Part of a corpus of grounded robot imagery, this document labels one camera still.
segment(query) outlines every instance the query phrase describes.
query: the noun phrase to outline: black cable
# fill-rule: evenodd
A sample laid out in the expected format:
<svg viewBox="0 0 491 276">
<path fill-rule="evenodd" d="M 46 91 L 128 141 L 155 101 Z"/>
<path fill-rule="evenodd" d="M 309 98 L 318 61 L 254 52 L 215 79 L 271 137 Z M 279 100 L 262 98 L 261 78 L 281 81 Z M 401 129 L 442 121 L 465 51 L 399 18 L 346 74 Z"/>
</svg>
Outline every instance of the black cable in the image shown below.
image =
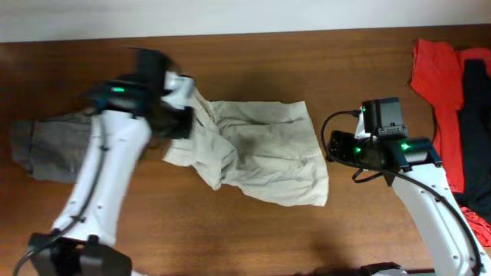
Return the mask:
<svg viewBox="0 0 491 276">
<path fill-rule="evenodd" d="M 99 177 L 101 176 L 101 171 L 102 167 L 104 164 L 104 160 L 106 159 L 106 152 L 108 151 L 107 148 L 107 138 L 106 138 L 106 127 L 104 124 L 104 119 L 102 118 L 102 115 L 98 115 L 99 117 L 99 125 L 101 128 L 101 157 L 99 159 L 99 163 L 97 164 L 97 170 L 94 175 L 94 180 L 92 181 L 91 189 L 89 191 L 89 194 L 87 195 L 87 198 L 84 201 L 84 204 L 82 205 L 80 211 L 78 214 L 74 217 L 72 217 L 72 221 L 70 224 L 68 224 L 65 228 L 60 230 L 59 232 L 56 232 L 53 234 L 53 236 L 45 242 L 43 245 L 39 245 L 38 247 L 30 250 L 24 257 L 22 257 L 18 263 L 15 266 L 14 272 L 12 273 L 13 276 L 17 276 L 19 271 L 21 270 L 22 265 L 25 264 L 26 261 L 28 261 L 32 256 L 36 255 L 40 251 L 42 251 L 45 248 L 48 248 L 50 245 L 52 245 L 54 242 L 56 242 L 59 238 L 63 237 L 65 234 L 67 234 L 72 228 L 80 221 L 83 221 L 84 218 L 82 218 L 82 215 L 84 215 L 85 211 L 87 210 L 87 207 L 89 206 L 92 196 L 94 195 L 95 189 L 97 187 L 97 183 L 99 182 Z"/>
<path fill-rule="evenodd" d="M 361 111 L 359 110 L 351 110 L 351 111 L 338 111 L 336 113 L 333 113 L 331 114 L 331 116 L 329 116 L 325 121 L 324 123 L 322 124 L 322 128 L 321 128 L 321 140 L 322 140 L 322 146 L 324 147 L 324 151 L 327 153 L 328 152 L 328 147 L 326 146 L 326 143 L 325 143 L 325 138 L 324 138 L 324 132 L 325 132 L 325 127 L 328 125 L 328 122 L 330 119 L 332 119 L 333 117 L 336 117 L 337 115 L 341 115 L 341 114 L 350 114 L 354 117 L 358 117 L 360 116 L 360 113 Z"/>
<path fill-rule="evenodd" d="M 368 177 L 365 177 L 363 179 L 357 179 L 357 177 L 363 172 L 364 170 L 363 169 L 359 169 L 358 171 L 356 171 L 353 176 L 351 177 L 351 179 L 353 179 L 353 181 L 355 183 L 364 183 L 364 182 L 368 182 L 370 180 L 374 180 L 376 179 L 377 177 L 381 177 L 383 175 L 382 172 L 379 172 L 379 173 L 375 173 L 374 175 L 372 176 L 368 176 Z"/>
<path fill-rule="evenodd" d="M 336 113 L 332 114 L 331 116 L 329 116 L 326 119 L 326 121 L 324 122 L 324 124 L 322 125 L 322 129 L 321 129 L 321 140 L 322 140 L 322 146 L 325 149 L 327 158 L 329 160 L 333 160 L 333 161 L 338 162 L 340 164 L 343 164 L 345 166 L 350 166 L 350 167 L 359 168 L 359 169 L 367 169 L 367 170 L 371 170 L 371 171 L 374 171 L 374 172 L 379 172 L 379 173 L 384 174 L 384 175 L 390 175 L 390 176 L 394 176 L 394 177 L 399 177 L 400 179 L 403 179 L 403 180 L 406 180 L 408 182 L 411 182 L 414 185 L 416 185 L 416 186 L 424 189 L 425 191 L 429 192 L 432 196 L 435 197 L 435 200 L 437 202 L 441 202 L 452 213 L 452 215 L 456 218 L 456 220 L 459 222 L 460 227 L 462 228 L 462 230 L 466 234 L 466 237 L 467 237 L 467 239 L 468 239 L 468 241 L 470 243 L 470 246 L 471 246 L 471 248 L 473 250 L 474 258 L 476 259 L 476 264 L 472 268 L 473 274 L 475 276 L 478 276 L 481 273 L 481 268 L 483 267 L 483 263 L 482 263 L 482 260 L 481 260 L 481 255 L 479 253 L 479 247 L 478 247 L 478 245 L 476 243 L 476 240 L 474 239 L 473 233 L 470 231 L 469 227 L 467 227 L 466 221 L 462 218 L 462 216 L 460 216 L 460 214 L 458 213 L 458 211 L 455 210 L 455 208 L 447 201 L 447 199 L 444 196 L 442 196 L 441 194 L 439 194 L 437 191 L 431 189 L 430 187 L 424 185 L 422 182 L 419 182 L 419 181 L 417 181 L 415 179 L 412 179 L 409 176 L 402 175 L 402 174 L 400 174 L 398 172 L 391 172 L 390 170 L 386 170 L 386 169 L 380 169 L 380 168 L 376 168 L 376 167 L 370 167 L 370 166 L 366 166 L 366 165 L 358 165 L 358 164 L 354 164 L 354 163 L 345 162 L 345 161 L 343 161 L 343 160 L 341 160 L 341 159 L 339 159 L 339 158 L 334 157 L 334 156 L 331 155 L 331 153 L 328 151 L 328 147 L 327 147 L 327 145 L 325 143 L 325 137 L 324 137 L 325 127 L 327 125 L 327 122 L 332 117 L 334 117 L 336 115 L 339 115 L 339 114 L 344 114 L 344 113 L 351 113 L 351 111 L 336 112 Z"/>
</svg>

